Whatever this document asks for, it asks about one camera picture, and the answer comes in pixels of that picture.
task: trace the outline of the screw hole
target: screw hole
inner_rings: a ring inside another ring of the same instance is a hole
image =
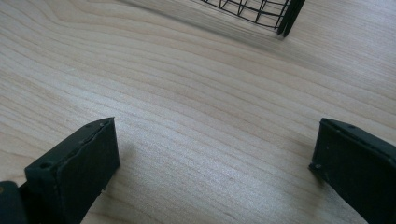
[[[47,169],[47,168],[49,168],[51,165],[52,165],[51,162],[46,161],[46,162],[41,163],[40,168],[41,168],[41,169]]]

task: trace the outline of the metal wire basket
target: metal wire basket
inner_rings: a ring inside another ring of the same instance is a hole
[[[202,0],[246,21],[287,36],[305,0]]]

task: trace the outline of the black 3d-printed piece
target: black 3d-printed piece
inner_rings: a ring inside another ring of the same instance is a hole
[[[278,35],[288,36],[293,27],[294,22],[297,20],[297,16],[303,8],[305,0],[291,0],[288,10],[283,17],[282,22],[280,23],[276,33]]]
[[[11,181],[0,182],[0,223],[28,223],[18,186]]]
[[[396,147],[350,124],[322,119],[309,168],[369,223],[396,223]]]
[[[23,203],[26,216],[19,210],[17,216],[28,222],[21,223],[80,223],[118,167],[114,119],[97,120],[26,167],[27,182],[8,196]],[[0,200],[0,210],[6,206]]]

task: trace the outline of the wood grain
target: wood grain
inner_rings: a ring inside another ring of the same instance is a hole
[[[307,1],[260,44],[164,14],[0,1],[0,180],[114,116],[121,168],[83,223],[364,223],[307,165],[322,117],[396,144],[396,2]]]

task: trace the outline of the light wood surface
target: light wood surface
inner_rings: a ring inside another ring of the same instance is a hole
[[[395,1],[308,0],[283,40],[131,1],[0,1],[0,180],[114,116],[83,223],[364,223],[307,166],[323,117],[396,144]]]

